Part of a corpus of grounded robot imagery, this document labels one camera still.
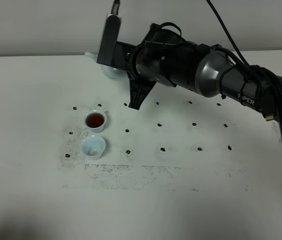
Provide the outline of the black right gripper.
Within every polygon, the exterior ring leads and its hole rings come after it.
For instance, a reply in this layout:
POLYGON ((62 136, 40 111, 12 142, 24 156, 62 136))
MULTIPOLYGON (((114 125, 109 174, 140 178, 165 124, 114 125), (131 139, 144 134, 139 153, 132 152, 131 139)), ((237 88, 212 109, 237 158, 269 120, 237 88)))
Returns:
POLYGON ((127 63, 128 107, 139 110, 156 82, 167 87, 194 88, 196 71, 203 58, 204 45, 186 41, 176 24, 152 24, 127 63))

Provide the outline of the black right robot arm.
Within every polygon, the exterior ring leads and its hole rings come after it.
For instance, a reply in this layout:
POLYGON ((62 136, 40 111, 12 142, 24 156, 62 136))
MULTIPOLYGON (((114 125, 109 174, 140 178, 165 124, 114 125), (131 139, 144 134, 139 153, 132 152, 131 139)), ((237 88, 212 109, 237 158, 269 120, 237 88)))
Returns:
POLYGON ((282 77, 244 64, 218 44, 187 41, 170 26, 152 24, 143 41, 125 56, 130 108, 138 110, 156 83, 180 86, 207 98, 231 98, 266 120, 277 121, 282 137, 282 77))

